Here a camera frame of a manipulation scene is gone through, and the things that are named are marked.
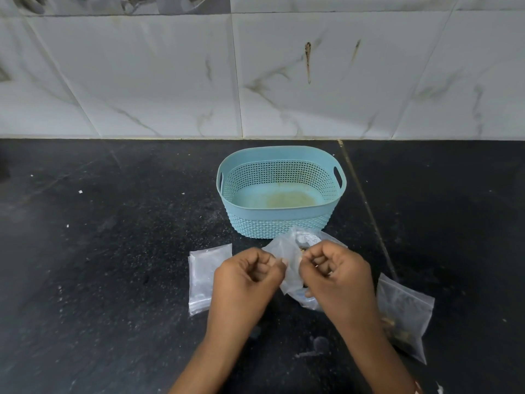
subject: person's left hand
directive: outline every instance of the person's left hand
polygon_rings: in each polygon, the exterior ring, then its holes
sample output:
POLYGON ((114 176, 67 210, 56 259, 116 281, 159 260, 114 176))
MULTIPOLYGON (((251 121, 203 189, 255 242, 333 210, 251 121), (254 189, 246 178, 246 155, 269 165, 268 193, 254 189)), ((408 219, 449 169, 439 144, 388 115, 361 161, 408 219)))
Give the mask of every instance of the person's left hand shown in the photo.
POLYGON ((287 263, 251 248, 215 270, 206 336, 240 351, 282 280, 287 263))

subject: tiled wall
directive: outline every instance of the tiled wall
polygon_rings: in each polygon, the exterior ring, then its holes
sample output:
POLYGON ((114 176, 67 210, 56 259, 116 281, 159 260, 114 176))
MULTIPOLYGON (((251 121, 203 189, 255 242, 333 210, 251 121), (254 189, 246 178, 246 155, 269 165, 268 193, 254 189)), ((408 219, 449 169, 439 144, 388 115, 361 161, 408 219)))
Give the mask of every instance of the tiled wall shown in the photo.
POLYGON ((0 137, 523 140, 525 0, 0 0, 0 137))

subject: perforated basket side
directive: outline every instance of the perforated basket side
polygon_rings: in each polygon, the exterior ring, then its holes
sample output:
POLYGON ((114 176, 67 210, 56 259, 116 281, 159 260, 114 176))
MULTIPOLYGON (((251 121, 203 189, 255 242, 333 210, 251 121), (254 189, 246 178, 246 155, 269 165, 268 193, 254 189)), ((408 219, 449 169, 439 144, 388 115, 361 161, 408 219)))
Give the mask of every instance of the perforated basket side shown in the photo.
POLYGON ((234 168, 223 186, 224 198, 231 202, 242 188, 266 183, 300 183, 314 187, 326 202, 339 197, 331 175, 319 165, 304 160, 272 160, 245 163, 234 168))
POLYGON ((312 228, 315 230, 322 230, 325 228, 332 212, 320 215, 313 218, 297 218, 297 219, 284 219, 284 220, 253 220, 243 219, 236 215, 228 213, 229 220, 235 229, 241 235, 247 236, 248 238, 256 239, 273 239, 277 235, 283 234, 289 230, 293 225, 301 226, 304 228, 312 228))

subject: person's right hand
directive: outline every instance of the person's right hand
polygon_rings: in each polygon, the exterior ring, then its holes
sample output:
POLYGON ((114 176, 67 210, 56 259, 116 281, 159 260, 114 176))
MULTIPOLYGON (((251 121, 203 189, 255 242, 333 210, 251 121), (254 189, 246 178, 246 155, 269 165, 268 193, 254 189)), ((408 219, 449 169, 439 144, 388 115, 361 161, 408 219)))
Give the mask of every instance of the person's right hand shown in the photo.
POLYGON ((322 241, 304 252, 299 274, 342 336, 381 331, 370 265, 359 254, 322 241))

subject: clear plastic bag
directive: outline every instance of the clear plastic bag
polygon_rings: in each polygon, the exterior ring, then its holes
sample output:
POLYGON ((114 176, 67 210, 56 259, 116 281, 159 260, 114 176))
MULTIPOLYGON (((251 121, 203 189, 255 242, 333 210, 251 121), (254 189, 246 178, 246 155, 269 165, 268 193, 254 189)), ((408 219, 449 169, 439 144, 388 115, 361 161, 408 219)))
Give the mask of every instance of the clear plastic bag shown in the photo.
POLYGON ((299 302, 303 307, 314 311, 322 311, 322 309, 315 298, 305 297, 306 289, 299 275, 299 263, 302 258, 302 250, 325 239, 346 247, 345 244, 323 231, 298 226, 292 226, 288 232, 276 236, 267 246, 263 247, 264 251, 272 253, 274 257, 288 260, 289 264, 286 270, 286 276, 281 284, 282 292, 290 295, 290 297, 299 302))
POLYGON ((432 317, 434 298, 382 273, 377 283, 377 305, 390 342, 426 365, 422 338, 432 317))
POLYGON ((213 274, 224 260, 232 257, 232 244, 211 249, 190 251, 189 262, 189 315, 209 309, 212 302, 213 274))

